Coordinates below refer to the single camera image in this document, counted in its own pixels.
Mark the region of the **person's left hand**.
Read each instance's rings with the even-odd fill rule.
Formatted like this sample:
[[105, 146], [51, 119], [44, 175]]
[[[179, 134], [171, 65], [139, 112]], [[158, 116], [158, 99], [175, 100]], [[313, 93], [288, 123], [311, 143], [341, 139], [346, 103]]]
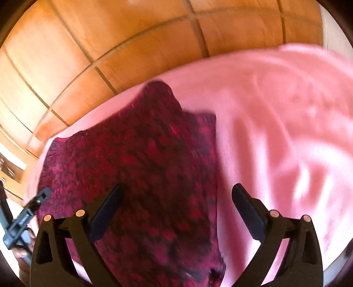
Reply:
[[[30, 243], [29, 243], [29, 250], [32, 252], [34, 250], [34, 246], [35, 246], [35, 240], [36, 240], [36, 235], [33, 232], [33, 230], [31, 228], [27, 228], [27, 231], [29, 233], [29, 238], [30, 238]], [[16, 260], [18, 261], [19, 264], [19, 268], [24, 271], [25, 273], [30, 273], [30, 264], [26, 263], [24, 258], [27, 256], [28, 252], [27, 250], [15, 246], [12, 249], [13, 255], [16, 258]]]

